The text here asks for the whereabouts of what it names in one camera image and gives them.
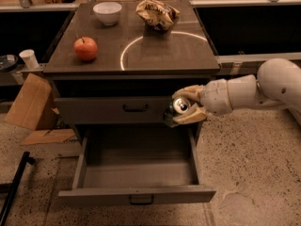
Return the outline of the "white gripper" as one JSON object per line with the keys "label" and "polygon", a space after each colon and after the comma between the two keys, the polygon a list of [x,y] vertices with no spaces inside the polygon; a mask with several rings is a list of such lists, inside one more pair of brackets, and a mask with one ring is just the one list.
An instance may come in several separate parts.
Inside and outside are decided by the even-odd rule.
{"label": "white gripper", "polygon": [[[172,98],[183,97],[187,100],[200,102],[207,113],[216,116],[229,114],[232,111],[228,94],[228,82],[225,79],[214,80],[207,85],[193,85],[173,93]],[[193,104],[185,113],[175,116],[177,124],[190,124],[204,121],[208,115],[202,107]]]}

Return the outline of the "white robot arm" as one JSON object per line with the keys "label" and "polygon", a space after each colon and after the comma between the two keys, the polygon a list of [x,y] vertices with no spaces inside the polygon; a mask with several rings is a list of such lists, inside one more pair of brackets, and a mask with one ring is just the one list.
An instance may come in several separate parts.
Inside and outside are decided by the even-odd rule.
{"label": "white robot arm", "polygon": [[172,95],[171,107],[171,119],[177,124],[200,122],[242,108],[301,112],[301,68],[284,58],[269,59],[255,75],[179,89]]}

